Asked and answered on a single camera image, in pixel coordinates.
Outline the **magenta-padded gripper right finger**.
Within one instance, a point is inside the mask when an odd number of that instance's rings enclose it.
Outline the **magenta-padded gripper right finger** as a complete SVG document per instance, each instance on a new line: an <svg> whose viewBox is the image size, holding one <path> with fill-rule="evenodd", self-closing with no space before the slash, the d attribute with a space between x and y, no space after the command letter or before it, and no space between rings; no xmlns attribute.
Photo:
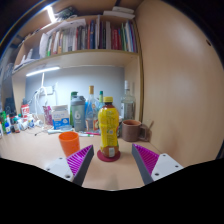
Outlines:
<svg viewBox="0 0 224 224"><path fill-rule="evenodd" d="M132 155L145 185L183 169L183 166L168 154L158 155L137 144L132 145Z"/></svg>

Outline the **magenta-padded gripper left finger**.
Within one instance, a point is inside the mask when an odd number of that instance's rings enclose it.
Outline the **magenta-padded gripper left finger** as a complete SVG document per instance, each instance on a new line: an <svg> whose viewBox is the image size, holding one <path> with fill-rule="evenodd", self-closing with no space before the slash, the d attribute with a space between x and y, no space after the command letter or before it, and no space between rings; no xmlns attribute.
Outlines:
<svg viewBox="0 0 224 224"><path fill-rule="evenodd" d="M94 147L89 145L67 158L56 159L46 171L81 186L93 156Z"/></svg>

